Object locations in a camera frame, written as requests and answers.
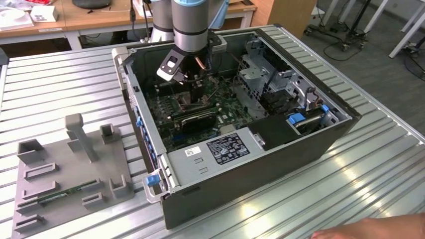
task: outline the wooden desk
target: wooden desk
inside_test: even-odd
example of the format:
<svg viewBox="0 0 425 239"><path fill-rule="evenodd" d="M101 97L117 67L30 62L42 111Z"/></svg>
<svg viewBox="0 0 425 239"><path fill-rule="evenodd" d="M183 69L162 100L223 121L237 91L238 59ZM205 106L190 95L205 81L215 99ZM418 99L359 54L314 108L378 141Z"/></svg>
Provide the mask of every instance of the wooden desk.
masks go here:
<svg viewBox="0 0 425 239"><path fill-rule="evenodd" d="M93 10L87 14L71 4L71 0L57 0L54 3L58 11L58 21L50 23L36 23L34 27L0 32L0 45L16 42L36 41L65 37L71 50L81 49L79 36L103 32L130 30L129 0L111 0L110 7ZM237 2L229 5L225 18L242 18L241 28L250 26L254 5L243 5ZM147 18L147 26L153 27L153 20ZM53 29L55 32L40 32L40 29ZM134 29L145 28L143 18L135 13Z"/></svg>
<svg viewBox="0 0 425 239"><path fill-rule="evenodd" d="M61 1L62 0L57 0L53 3L58 14L55 22L34 22L32 27L1 31L0 44L21 42L20 39L22 36L28 39L26 41L62 38L65 31L65 17Z"/></svg>
<svg viewBox="0 0 425 239"><path fill-rule="evenodd" d="M105 7L98 10L93 10L87 14L86 9L81 9L71 4L71 0L61 0L62 8L66 19L66 30L82 30L91 28L102 28L111 26L129 25L129 0L111 0L109 7ZM135 12L135 24L145 23L142 17L138 16Z"/></svg>

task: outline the metal bracket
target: metal bracket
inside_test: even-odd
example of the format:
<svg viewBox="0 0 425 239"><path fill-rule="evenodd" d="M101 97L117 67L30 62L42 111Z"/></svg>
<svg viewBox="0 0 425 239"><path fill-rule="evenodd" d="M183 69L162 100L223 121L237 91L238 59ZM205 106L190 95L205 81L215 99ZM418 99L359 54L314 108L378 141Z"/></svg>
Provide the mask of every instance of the metal bracket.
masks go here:
<svg viewBox="0 0 425 239"><path fill-rule="evenodd" d="M161 201L161 197L169 193L169 191L165 191L165 185L162 181L159 182L159 187L162 192L159 194L153 194L153 189L151 187L147 186L147 177L159 175L161 169L155 169L151 173L147 173L143 178L141 179L141 182L143 184L143 189L145 189L145 194L146 194L146 200L149 203L157 203Z"/></svg>
<svg viewBox="0 0 425 239"><path fill-rule="evenodd" d="M129 57L130 53L127 52L127 49L125 46L117 47L111 49L111 59L113 59L113 65L114 70L117 73L118 83L121 90L125 89L123 87L123 79L122 79L122 72L119 70L119 66L123 62L123 60Z"/></svg>

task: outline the motherboard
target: motherboard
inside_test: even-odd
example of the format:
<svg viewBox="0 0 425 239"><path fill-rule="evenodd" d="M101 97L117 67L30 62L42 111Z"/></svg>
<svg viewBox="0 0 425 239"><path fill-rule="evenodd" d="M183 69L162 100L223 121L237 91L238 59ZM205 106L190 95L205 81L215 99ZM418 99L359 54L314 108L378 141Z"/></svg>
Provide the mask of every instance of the motherboard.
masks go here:
<svg viewBox="0 0 425 239"><path fill-rule="evenodd" d="M193 84L159 81L145 94L167 151L226 134L254 119L231 90L233 78L209 76Z"/></svg>

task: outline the metal rail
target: metal rail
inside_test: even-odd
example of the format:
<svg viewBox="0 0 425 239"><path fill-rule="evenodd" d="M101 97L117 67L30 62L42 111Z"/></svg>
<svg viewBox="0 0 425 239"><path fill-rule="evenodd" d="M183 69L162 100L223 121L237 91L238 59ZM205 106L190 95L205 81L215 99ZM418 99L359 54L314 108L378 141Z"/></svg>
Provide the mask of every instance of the metal rail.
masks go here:
<svg viewBox="0 0 425 239"><path fill-rule="evenodd" d="M83 130L119 127L135 197L30 238L307 238L363 217L425 210L423 136L281 28L262 30L363 115L311 164L186 224L165 229L161 205L146 201L146 174L110 49L13 58L1 74L0 239L10 237L17 142L66 138L62 117L81 113Z"/></svg>

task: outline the barcode sticker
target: barcode sticker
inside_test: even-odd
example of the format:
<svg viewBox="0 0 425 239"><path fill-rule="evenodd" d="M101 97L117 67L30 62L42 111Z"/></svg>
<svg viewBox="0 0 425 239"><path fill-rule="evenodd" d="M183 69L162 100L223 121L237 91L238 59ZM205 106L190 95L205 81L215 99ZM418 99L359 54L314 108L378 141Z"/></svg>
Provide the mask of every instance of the barcode sticker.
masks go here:
<svg viewBox="0 0 425 239"><path fill-rule="evenodd" d="M47 31L61 31L61 27L58 28L46 28L46 29L40 29L38 32L47 32Z"/></svg>
<svg viewBox="0 0 425 239"><path fill-rule="evenodd" d="M191 155L195 155L197 153L201 152L201 149L198 146L193 147L193 148L189 148L185 150L185 153L186 153L186 157L191 156Z"/></svg>

